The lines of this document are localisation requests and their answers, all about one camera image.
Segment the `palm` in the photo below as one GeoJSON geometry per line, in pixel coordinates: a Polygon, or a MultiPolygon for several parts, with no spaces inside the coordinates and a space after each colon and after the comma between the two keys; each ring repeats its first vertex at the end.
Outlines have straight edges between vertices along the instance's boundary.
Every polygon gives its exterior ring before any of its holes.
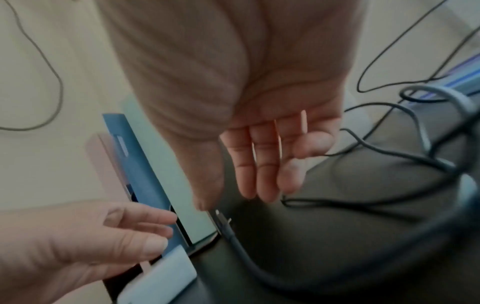
{"type": "Polygon", "coordinates": [[[265,201],[297,190],[305,176],[301,159],[332,146],[365,7],[359,3],[99,2],[138,99],[201,209],[223,185],[219,135],[241,193],[265,201]],[[133,21],[109,22],[118,16],[133,21]]]}

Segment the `white plastic device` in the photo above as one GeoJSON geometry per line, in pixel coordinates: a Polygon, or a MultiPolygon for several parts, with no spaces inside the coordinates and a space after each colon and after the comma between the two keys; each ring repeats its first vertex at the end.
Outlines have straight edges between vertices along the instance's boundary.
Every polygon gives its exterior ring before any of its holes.
{"type": "Polygon", "coordinates": [[[195,278],[197,271],[182,246],[162,257],[120,293],[117,304],[168,304],[195,278]]]}

